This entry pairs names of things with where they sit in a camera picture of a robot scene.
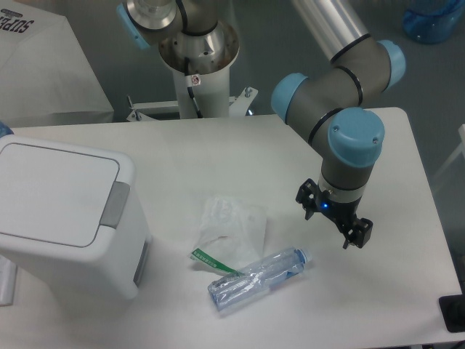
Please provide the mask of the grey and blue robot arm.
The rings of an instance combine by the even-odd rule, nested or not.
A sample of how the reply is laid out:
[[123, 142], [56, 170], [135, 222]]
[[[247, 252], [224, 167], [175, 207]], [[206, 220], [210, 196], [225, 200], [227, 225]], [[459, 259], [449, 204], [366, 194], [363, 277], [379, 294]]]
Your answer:
[[[362, 103], [403, 77], [405, 57], [396, 44], [375, 41], [347, 1], [293, 7], [331, 64], [317, 80], [292, 73], [272, 93], [273, 111], [322, 158], [318, 180], [306, 180], [296, 201], [306, 217], [319, 212], [333, 222], [346, 245], [363, 247], [373, 224], [357, 208], [381, 154], [384, 125]], [[157, 46], [172, 69], [182, 118], [231, 115], [229, 84], [208, 82], [228, 72], [239, 49], [216, 1], [123, 1], [116, 11], [136, 45]]]

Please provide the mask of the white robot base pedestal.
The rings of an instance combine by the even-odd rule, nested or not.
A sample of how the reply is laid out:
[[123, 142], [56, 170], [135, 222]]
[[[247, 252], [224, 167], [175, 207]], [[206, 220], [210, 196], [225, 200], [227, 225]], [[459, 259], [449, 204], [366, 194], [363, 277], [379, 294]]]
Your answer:
[[175, 113], [181, 119], [250, 116], [250, 106], [259, 91], [247, 86], [237, 96], [230, 94], [230, 67], [239, 53], [234, 28], [219, 21], [209, 33], [190, 36], [179, 32], [158, 44], [165, 66], [171, 71], [175, 101], [133, 103], [128, 98], [128, 121], [150, 121], [150, 114]]

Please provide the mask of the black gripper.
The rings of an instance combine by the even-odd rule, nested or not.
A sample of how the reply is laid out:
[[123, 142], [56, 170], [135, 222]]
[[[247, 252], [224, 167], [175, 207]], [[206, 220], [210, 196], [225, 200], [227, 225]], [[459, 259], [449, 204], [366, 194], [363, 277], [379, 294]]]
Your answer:
[[362, 249], [371, 238], [373, 222], [366, 218], [357, 218], [356, 211], [360, 201], [361, 198], [347, 203], [334, 201], [310, 178], [300, 185], [296, 194], [296, 202], [305, 211], [305, 220], [318, 212], [336, 225], [345, 238], [343, 249], [347, 249], [349, 245]]

